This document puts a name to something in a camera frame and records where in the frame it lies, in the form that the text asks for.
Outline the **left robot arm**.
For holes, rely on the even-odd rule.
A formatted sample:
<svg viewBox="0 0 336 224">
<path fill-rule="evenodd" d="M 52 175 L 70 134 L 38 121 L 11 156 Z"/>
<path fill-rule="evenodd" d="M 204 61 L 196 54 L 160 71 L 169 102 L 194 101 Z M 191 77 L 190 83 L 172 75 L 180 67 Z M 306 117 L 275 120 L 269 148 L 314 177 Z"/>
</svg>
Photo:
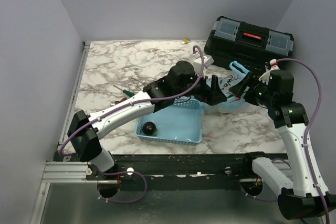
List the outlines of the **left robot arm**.
<svg viewBox="0 0 336 224">
<path fill-rule="evenodd" d="M 206 77 L 195 73 L 191 63 L 179 61 L 166 76 L 123 102 L 91 114 L 83 110 L 76 112 L 68 130 L 68 140 L 81 162 L 94 164 L 104 179 L 112 179 L 117 171 L 114 158 L 101 146 L 100 140 L 134 119 L 165 109 L 177 98 L 190 96 L 208 105 L 227 101 L 216 75 L 208 84 Z"/>
</svg>

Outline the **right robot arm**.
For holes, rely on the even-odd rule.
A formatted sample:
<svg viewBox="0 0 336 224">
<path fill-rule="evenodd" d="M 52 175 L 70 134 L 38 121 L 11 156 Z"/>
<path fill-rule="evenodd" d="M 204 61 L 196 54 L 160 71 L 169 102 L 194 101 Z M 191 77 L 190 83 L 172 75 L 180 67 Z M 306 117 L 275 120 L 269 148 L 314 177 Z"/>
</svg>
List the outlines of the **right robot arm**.
<svg viewBox="0 0 336 224">
<path fill-rule="evenodd" d="M 249 178 L 258 175 L 277 197 L 279 210 L 284 218 L 304 219 L 325 217 L 330 223 L 329 212 L 335 209 L 335 195 L 319 172 L 309 139 L 306 110 L 293 102 L 293 76 L 283 70 L 271 70 L 268 82 L 253 73 L 243 75 L 230 92 L 252 105 L 263 105 L 268 110 L 285 145 L 292 178 L 284 175 L 272 161 L 259 154 L 241 165 L 242 173 Z"/>
</svg>

